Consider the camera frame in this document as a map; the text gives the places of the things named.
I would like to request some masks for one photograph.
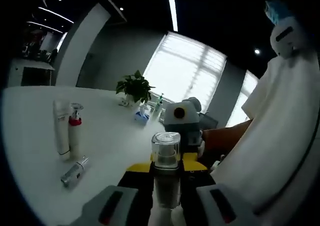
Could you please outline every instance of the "window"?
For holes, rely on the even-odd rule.
[[[226,56],[191,38],[169,32],[143,76],[170,102],[196,97],[205,112],[225,68]]]
[[[250,94],[253,92],[253,90],[257,86],[257,84],[258,84],[258,78],[254,76],[252,73],[250,73],[249,71],[247,71],[244,76],[240,94],[235,103],[235,106],[231,113],[229,121],[226,124],[226,127],[232,127],[232,126],[238,125],[249,119],[241,107],[247,101]]]

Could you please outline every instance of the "linear ceiling light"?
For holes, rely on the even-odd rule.
[[[29,23],[29,24],[35,24],[35,25],[40,25],[40,26],[46,27],[46,28],[48,28],[48,29],[51,29],[51,30],[57,31],[57,32],[59,32],[59,33],[63,33],[63,32],[61,32],[61,31],[59,31],[59,30],[54,29],[53,27],[45,26],[45,25],[40,24],[40,23],[37,23],[37,22],[31,22],[31,21],[28,21],[27,23]]]
[[[75,22],[71,21],[70,19],[68,19],[68,18],[66,18],[66,17],[63,17],[62,15],[57,14],[56,12],[52,12],[52,11],[49,10],[49,9],[46,9],[46,8],[43,8],[43,7],[38,7],[38,9],[41,9],[41,10],[47,11],[47,12],[49,12],[49,13],[52,13],[52,14],[54,14],[54,15],[57,15],[57,16],[59,16],[60,18],[63,18],[64,20],[69,21],[70,23],[73,23],[73,24],[75,23]]]
[[[178,22],[177,22],[177,13],[176,13],[176,2],[175,0],[169,0],[171,18],[172,18],[172,26],[174,31],[178,31]]]

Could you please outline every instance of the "white fabric cover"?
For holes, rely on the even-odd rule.
[[[316,52],[270,60],[247,102],[249,128],[213,179],[238,191],[254,208],[288,181],[310,143],[320,101]]]

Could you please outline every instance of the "desk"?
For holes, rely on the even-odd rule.
[[[49,85],[51,85],[51,75],[55,69],[50,64],[41,61],[14,58],[10,65],[8,87],[21,86],[25,68],[48,70],[50,72]]]
[[[62,162],[55,146],[53,100],[81,103],[81,152],[91,166],[73,190],[60,176],[73,162]],[[117,185],[128,166],[148,161],[151,138],[164,127],[150,117],[146,126],[134,111],[118,105],[114,91],[76,87],[28,86],[3,92],[2,133],[16,183],[45,225],[69,224],[82,206],[108,185]]]

